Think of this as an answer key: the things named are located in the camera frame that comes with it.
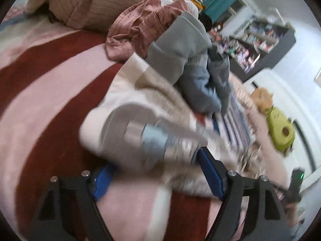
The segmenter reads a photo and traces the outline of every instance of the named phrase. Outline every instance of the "striped pillow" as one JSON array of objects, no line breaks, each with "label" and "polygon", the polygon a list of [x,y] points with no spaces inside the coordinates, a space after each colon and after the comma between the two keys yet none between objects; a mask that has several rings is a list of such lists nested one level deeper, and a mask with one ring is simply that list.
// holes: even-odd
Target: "striped pillow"
[{"label": "striped pillow", "polygon": [[252,136],[247,121],[241,111],[241,107],[232,94],[231,106],[227,114],[222,117],[221,113],[212,117],[213,128],[221,138],[227,141],[231,148],[242,152],[251,145]]}]

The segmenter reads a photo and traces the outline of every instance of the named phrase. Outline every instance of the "screw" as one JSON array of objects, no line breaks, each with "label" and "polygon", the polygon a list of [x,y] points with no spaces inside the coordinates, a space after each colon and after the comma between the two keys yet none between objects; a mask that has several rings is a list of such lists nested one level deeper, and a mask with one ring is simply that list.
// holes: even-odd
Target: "screw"
[{"label": "screw", "polygon": [[83,172],[81,172],[81,175],[83,177],[88,177],[90,175],[90,171],[89,170],[84,170]]},{"label": "screw", "polygon": [[53,176],[53,177],[50,178],[51,182],[57,182],[57,180],[58,180],[57,176]]},{"label": "screw", "polygon": [[265,176],[265,175],[262,175],[260,178],[261,178],[264,182],[267,182],[267,181],[269,180],[269,178],[268,178],[267,176]]},{"label": "screw", "polygon": [[230,176],[232,176],[232,177],[235,177],[236,176],[236,171],[235,170],[229,170],[228,172],[227,172]]}]

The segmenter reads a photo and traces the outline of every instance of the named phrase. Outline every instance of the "striped blanket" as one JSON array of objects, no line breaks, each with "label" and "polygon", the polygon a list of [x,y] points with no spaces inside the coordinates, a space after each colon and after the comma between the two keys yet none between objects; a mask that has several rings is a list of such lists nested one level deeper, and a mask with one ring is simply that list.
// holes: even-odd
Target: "striped blanket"
[{"label": "striped blanket", "polygon": [[[76,176],[102,163],[81,147],[78,131],[122,65],[107,59],[104,34],[44,18],[0,35],[0,209],[24,239],[51,176]],[[219,206],[132,175],[116,178],[98,202],[116,241],[201,241]]]}]

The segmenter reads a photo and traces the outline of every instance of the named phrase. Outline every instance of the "window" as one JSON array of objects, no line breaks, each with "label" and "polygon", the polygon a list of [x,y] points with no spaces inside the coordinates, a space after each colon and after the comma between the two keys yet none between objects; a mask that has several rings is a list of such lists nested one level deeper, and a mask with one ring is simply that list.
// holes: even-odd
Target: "window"
[{"label": "window", "polygon": [[216,22],[226,23],[232,19],[238,12],[246,6],[243,0],[236,0],[232,5],[217,19]]}]

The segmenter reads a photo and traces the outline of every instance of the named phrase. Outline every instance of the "white headboard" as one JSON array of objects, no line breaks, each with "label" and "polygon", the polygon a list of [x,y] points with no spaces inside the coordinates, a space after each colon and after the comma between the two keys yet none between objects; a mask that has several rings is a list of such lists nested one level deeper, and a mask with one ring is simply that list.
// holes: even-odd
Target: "white headboard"
[{"label": "white headboard", "polygon": [[310,111],[288,84],[273,70],[263,69],[244,83],[250,93],[258,87],[274,93],[273,104],[281,109],[296,127],[293,151],[284,159],[289,178],[295,167],[305,169],[301,191],[321,177],[321,130]]}]

